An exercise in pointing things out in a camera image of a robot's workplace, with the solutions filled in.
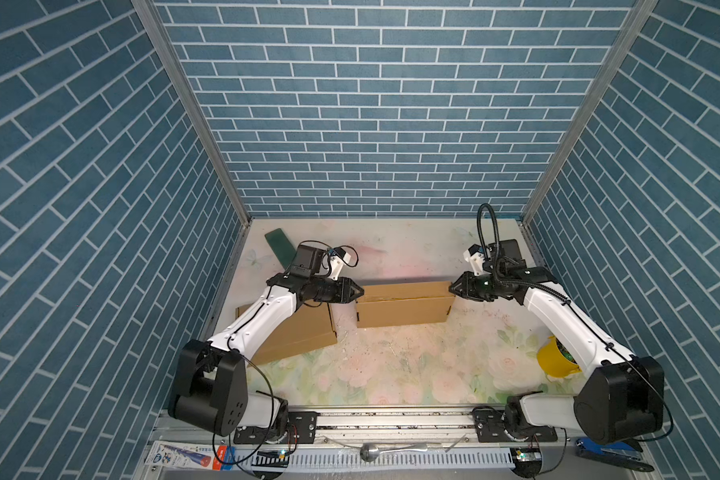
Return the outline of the cardboard box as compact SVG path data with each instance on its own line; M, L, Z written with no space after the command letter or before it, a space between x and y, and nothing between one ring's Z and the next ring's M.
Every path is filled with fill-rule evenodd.
M245 356L255 364L262 365L336 343L337 333L329 306L302 306L272 332L254 355L247 351Z
M455 296L447 281L370 285L356 301L357 327L442 323Z

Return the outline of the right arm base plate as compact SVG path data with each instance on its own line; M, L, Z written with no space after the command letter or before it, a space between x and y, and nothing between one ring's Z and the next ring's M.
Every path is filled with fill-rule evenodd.
M489 406L478 406L471 411L479 443L551 443L558 440L554 428L529 426L510 427L504 418L504 411Z

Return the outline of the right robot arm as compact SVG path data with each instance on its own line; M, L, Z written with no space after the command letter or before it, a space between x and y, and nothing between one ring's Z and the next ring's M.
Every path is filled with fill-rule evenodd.
M509 436L525 440L536 429L561 428L606 445L642 441L661 430L668 409L664 370L655 359L637 357L606 333L547 268L527 265L516 241L474 244L464 258L470 268L450 285L450 293L475 302L517 302L552 334L537 354L542 370L557 378L585 377L575 395L509 397L503 413Z

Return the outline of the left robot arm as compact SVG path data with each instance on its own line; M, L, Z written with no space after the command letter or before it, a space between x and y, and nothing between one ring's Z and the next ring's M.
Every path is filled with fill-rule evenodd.
M300 243L282 273L266 281L262 295L221 332L207 340L188 341L178 355L170 417L226 437L239 428L254 428L266 441L288 429L288 402L248 390L247 369L269 336L308 302L348 304L364 290L341 275L359 263L349 245Z

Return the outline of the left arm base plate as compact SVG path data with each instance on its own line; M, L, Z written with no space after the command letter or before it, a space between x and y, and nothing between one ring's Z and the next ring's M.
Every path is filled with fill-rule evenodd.
M238 427L232 437L236 445L285 444L289 435L294 438L290 443L313 444L317 430L318 413L316 411L293 411L285 418L282 415L271 429L257 426Z

